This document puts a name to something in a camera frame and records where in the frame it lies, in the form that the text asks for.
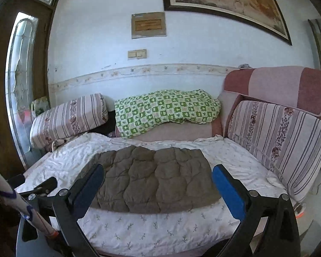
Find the gray quilt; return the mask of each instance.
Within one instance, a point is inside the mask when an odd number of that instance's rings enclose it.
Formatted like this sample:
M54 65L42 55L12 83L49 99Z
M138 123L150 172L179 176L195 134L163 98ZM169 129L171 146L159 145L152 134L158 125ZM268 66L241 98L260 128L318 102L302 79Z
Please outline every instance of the gray quilt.
M169 213L208 206L221 198L201 150L130 146L96 154L79 176L96 163L106 171L95 199L104 210Z

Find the black picture frame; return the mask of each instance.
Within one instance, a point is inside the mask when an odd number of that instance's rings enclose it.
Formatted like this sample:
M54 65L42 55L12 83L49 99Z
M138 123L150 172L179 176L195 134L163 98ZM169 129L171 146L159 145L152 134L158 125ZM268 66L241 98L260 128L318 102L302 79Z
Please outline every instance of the black picture frame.
M198 12L198 13L205 13L205 14L217 15L217 16L229 18L229 19L236 20L236 21L251 25L253 27L256 27L256 28L258 28L260 30L263 30L263 31L265 31L265 32L267 32L267 33L269 33L269 34L271 34L271 35L283 40L287 44L292 45L290 34L289 34L289 30L288 30L287 24L286 24L286 22L284 20L282 11L280 10L280 8L278 6L277 1L274 0L274 2L276 4L278 12L279 12L279 14L280 14L280 16L282 18L283 25L284 25L284 28L285 28L285 31L286 31L286 34L287 34L288 38L283 37L282 35L280 35L280 34L274 32L274 31L262 26L261 24L258 24L256 22L253 22L251 20L248 20L246 18L237 16L237 15L234 15L234 14L231 14L231 13L228 13L228 12L221 12L219 10L213 10L213 9L201 8L201 7L193 7L193 6L171 5L170 0L163 0L164 10L165 11Z

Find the metal screw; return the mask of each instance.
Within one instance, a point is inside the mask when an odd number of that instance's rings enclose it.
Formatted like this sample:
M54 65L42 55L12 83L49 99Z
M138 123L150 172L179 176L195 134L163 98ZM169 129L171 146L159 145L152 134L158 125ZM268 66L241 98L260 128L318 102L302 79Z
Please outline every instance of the metal screw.
M285 201L288 201L289 200L289 196L286 195L286 194L282 194L282 199L285 200Z
M66 196L67 194L68 194L68 190L65 188L59 191L60 196Z
M249 194L252 196L252 197L257 197L258 196L258 192L256 190L250 190L249 191Z
M36 198L36 195L34 193L29 195L29 200L32 201L33 199Z

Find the floral wall border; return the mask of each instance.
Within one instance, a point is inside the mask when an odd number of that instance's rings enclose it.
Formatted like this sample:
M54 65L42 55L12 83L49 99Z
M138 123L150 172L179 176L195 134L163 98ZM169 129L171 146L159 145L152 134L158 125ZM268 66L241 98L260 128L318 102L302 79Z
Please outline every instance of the floral wall border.
M49 84L49 92L57 93L76 86L91 84L100 81L144 76L144 75L165 75L165 74L198 74L198 75L217 75L226 76L235 67L200 65L200 64L157 64L142 65L123 68L103 70L96 73L90 73L74 77L62 82Z

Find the green and white blanket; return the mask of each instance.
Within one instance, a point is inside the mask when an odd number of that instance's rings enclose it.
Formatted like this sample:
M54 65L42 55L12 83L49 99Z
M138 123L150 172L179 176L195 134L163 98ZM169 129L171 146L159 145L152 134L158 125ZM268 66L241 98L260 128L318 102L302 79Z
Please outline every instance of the green and white blanket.
M166 122L210 123L220 108L220 101L203 90L162 90L117 100L116 125L121 137L130 138Z

